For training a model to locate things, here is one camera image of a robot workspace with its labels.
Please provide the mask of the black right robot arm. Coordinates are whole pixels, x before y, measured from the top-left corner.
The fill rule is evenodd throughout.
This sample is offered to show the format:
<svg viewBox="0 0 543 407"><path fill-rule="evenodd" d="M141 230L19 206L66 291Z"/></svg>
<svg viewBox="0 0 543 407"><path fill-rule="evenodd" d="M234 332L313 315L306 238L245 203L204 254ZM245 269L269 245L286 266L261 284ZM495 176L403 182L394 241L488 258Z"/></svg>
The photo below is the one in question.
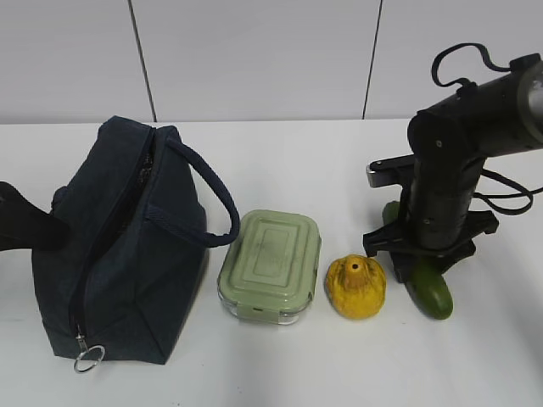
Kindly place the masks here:
<svg viewBox="0 0 543 407"><path fill-rule="evenodd" d="M395 278L405 283L417 261L429 259L441 273L474 255L473 239L499 225L492 204L472 211L486 159L542 147L542 59L522 56L508 67L484 64L502 76L483 85L455 81L456 93L420 110L407 127L412 153L367 166L371 187L399 185L396 220L362 238L367 256L389 253Z"/></svg>

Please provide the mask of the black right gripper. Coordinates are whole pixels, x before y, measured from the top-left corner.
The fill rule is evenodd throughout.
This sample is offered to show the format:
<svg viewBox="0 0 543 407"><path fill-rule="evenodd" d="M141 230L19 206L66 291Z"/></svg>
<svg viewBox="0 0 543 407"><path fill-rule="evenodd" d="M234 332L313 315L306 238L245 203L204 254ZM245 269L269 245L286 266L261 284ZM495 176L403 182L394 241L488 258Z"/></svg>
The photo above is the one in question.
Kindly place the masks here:
<svg viewBox="0 0 543 407"><path fill-rule="evenodd" d="M410 281L424 265L443 275L473 256L472 239L496 232L499 225L491 211L469 209L483 167L483 159L448 170L415 159L411 185L401 190L396 220L363 235L366 256L390 252L400 283Z"/></svg>

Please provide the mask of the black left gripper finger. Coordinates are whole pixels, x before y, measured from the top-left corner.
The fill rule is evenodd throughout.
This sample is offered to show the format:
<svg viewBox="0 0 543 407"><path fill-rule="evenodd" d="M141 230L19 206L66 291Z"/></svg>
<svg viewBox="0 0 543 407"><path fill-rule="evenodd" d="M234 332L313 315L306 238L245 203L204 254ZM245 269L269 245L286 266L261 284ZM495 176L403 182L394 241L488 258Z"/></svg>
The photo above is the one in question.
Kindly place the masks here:
<svg viewBox="0 0 543 407"><path fill-rule="evenodd" d="M1 250L54 251L69 240L70 228L25 199L11 184L1 182Z"/></svg>

